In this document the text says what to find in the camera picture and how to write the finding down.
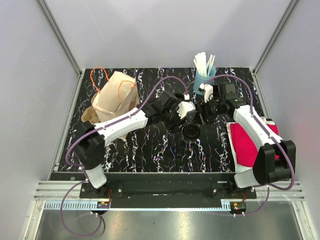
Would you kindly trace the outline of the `brown paper takeout bag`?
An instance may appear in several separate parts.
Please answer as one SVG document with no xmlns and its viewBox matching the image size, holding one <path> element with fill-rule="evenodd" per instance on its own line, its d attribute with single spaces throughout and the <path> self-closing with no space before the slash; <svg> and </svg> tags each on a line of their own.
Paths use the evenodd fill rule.
<svg viewBox="0 0 320 240">
<path fill-rule="evenodd" d="M 103 123 L 131 111 L 140 104 L 136 79 L 115 71 L 110 80 L 93 97 L 92 124 Z"/>
</svg>

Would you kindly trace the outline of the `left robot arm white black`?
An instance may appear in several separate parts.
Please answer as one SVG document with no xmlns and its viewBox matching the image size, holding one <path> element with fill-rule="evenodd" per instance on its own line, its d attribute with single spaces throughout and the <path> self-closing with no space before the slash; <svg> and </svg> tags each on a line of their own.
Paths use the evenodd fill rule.
<svg viewBox="0 0 320 240">
<path fill-rule="evenodd" d="M 170 131 L 177 131 L 191 123 L 195 115 L 196 107 L 187 95 L 166 91 L 114 119 L 97 124 L 85 122 L 83 135 L 72 145 L 72 151 L 79 160 L 85 180 L 91 184 L 90 192 L 97 198 L 108 193 L 102 165 L 106 146 L 112 141 L 159 122 Z"/>
</svg>

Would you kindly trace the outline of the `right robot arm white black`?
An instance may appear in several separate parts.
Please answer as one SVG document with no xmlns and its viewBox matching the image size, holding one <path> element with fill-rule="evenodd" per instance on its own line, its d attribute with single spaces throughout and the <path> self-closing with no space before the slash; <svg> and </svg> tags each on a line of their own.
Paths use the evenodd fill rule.
<svg viewBox="0 0 320 240">
<path fill-rule="evenodd" d="M 240 98 L 233 83 L 202 83 L 198 90 L 204 98 L 199 107 L 202 116 L 231 116 L 244 129 L 257 149 L 253 166 L 236 173 L 233 182 L 227 185 L 228 195 L 236 199 L 244 194 L 245 188 L 274 186 L 282 180 L 291 180 L 285 188 L 291 189 L 295 182 L 295 144 L 291 140 L 283 140 L 271 130 L 254 110 L 253 105 Z"/>
</svg>

